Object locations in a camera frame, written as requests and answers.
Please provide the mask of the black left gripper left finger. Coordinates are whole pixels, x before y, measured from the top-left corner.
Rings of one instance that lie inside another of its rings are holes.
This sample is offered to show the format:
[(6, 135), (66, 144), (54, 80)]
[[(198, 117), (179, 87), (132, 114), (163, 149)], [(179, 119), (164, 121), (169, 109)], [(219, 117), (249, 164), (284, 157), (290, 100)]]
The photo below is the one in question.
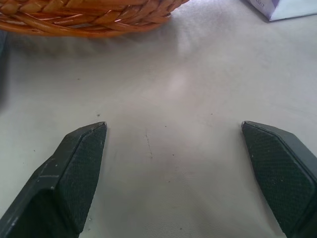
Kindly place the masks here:
[(77, 238), (97, 188), (107, 124), (67, 134), (0, 220), (2, 238)]

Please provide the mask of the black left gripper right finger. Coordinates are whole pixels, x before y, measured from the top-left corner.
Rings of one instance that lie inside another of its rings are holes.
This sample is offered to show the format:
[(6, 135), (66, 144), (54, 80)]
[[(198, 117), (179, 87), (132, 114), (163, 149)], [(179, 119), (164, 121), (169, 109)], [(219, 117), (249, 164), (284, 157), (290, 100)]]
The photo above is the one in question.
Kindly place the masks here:
[(317, 236), (317, 158), (294, 134), (244, 121), (257, 183), (288, 238)]

